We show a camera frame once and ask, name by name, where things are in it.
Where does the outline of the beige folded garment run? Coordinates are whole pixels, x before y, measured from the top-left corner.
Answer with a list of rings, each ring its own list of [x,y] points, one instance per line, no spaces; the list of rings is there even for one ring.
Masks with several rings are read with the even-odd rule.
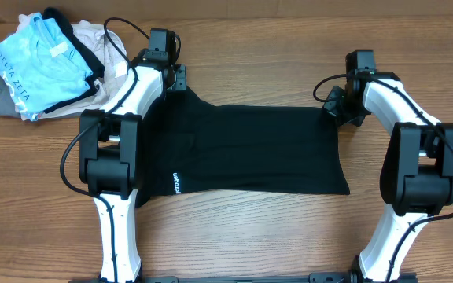
[[[25,27],[30,15],[19,15],[19,25],[16,31]],[[81,20],[71,25],[73,26],[74,35],[95,54],[105,67],[104,77],[97,78],[94,82],[97,80],[104,87],[105,92],[109,96],[105,100],[105,103],[107,103],[114,97],[127,78],[127,64],[123,59],[127,52],[123,43],[118,35],[110,30],[105,31],[100,24],[92,24],[86,20]]]

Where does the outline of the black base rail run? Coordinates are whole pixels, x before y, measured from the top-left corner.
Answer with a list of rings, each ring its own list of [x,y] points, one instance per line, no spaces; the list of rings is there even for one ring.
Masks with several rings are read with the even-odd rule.
[[[178,278],[139,277],[135,283],[374,283],[354,272],[318,272],[307,276]]]

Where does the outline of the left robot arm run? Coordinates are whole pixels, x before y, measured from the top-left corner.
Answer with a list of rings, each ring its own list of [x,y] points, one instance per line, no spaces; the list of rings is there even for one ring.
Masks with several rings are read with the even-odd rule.
[[[121,88],[98,110],[80,116],[79,176],[94,198],[101,226],[99,282],[139,282],[135,206],[142,186],[142,121],[168,91],[184,90],[177,63],[180,38],[166,29],[150,32],[149,46],[125,66]]]

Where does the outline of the light blue folded t-shirt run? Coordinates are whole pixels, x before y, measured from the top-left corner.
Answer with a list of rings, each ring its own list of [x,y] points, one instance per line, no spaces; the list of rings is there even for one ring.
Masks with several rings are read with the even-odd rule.
[[[81,97],[93,74],[55,19],[41,13],[0,43],[0,76],[22,119],[36,121],[47,109]]]

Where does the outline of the grey folded garment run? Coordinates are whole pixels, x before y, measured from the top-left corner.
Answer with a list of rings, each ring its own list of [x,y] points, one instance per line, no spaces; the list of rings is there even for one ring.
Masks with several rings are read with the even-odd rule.
[[[80,101],[66,105],[50,113],[45,113],[41,119],[58,119],[61,117],[79,116],[84,109],[100,108],[109,97],[104,87],[96,80],[94,82],[96,94]],[[9,88],[0,76],[0,116],[20,118],[21,115],[15,110],[15,105],[9,94]]]

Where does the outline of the black folded garment in pile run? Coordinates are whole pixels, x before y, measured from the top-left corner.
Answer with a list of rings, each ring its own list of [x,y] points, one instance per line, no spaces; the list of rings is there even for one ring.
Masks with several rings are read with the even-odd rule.
[[[96,86],[94,85],[94,80],[97,78],[104,77],[105,67],[99,61],[99,59],[95,56],[95,54],[88,49],[80,40],[74,35],[73,26],[70,24],[69,20],[65,17],[65,15],[60,12],[58,9],[54,7],[47,7],[44,10],[44,18],[55,19],[58,27],[61,29],[62,33],[66,36],[66,38],[71,42],[71,44],[75,47],[75,49],[79,52],[81,57],[85,60],[90,70],[93,72],[92,75],[86,77],[86,82],[89,86],[89,89],[82,95],[76,98],[72,98],[66,101],[58,102],[55,105],[47,108],[44,112],[48,114],[52,111],[55,111],[59,108],[65,107],[70,105],[74,102],[81,101],[84,98],[92,97],[98,91]]]

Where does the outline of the black polo shirt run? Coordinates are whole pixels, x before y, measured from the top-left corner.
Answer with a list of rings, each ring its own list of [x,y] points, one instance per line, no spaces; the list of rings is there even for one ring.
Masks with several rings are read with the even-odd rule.
[[[140,146],[137,207],[210,189],[350,193],[337,127],[320,108],[214,106],[186,89],[152,103]]]

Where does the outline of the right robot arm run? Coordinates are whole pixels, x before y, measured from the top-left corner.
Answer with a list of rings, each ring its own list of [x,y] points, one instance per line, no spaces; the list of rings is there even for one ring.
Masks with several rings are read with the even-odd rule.
[[[378,71],[373,50],[345,57],[345,87],[323,99],[338,125],[361,126],[375,115],[390,135],[379,187],[384,212],[347,273],[313,273],[311,282],[416,282],[400,267],[430,222],[453,218],[453,123],[441,123],[405,91],[392,72]]]

